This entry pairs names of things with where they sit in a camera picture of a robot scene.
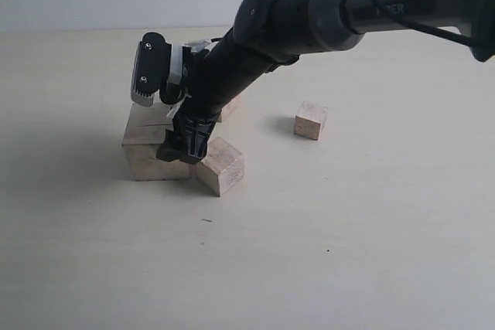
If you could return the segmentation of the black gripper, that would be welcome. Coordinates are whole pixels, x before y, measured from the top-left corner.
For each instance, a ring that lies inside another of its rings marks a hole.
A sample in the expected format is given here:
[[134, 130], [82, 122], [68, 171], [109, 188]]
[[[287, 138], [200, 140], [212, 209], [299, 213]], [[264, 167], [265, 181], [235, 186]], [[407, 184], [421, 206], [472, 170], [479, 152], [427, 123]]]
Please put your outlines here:
[[221, 110], [271, 68], [271, 57], [234, 40], [227, 31], [212, 49], [206, 42], [182, 45], [183, 83], [187, 96], [173, 117], [180, 136], [166, 130], [156, 151], [164, 162], [201, 162]]

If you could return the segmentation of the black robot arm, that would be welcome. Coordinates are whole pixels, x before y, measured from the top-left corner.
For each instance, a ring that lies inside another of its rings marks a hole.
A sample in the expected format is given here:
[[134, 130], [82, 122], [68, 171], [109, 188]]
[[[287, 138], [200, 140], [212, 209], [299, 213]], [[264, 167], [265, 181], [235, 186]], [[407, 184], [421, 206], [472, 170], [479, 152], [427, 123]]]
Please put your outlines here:
[[494, 55], [494, 0], [243, 0], [227, 33], [195, 56], [157, 158], [200, 162], [221, 110], [261, 75], [403, 29], [466, 46], [486, 62]]

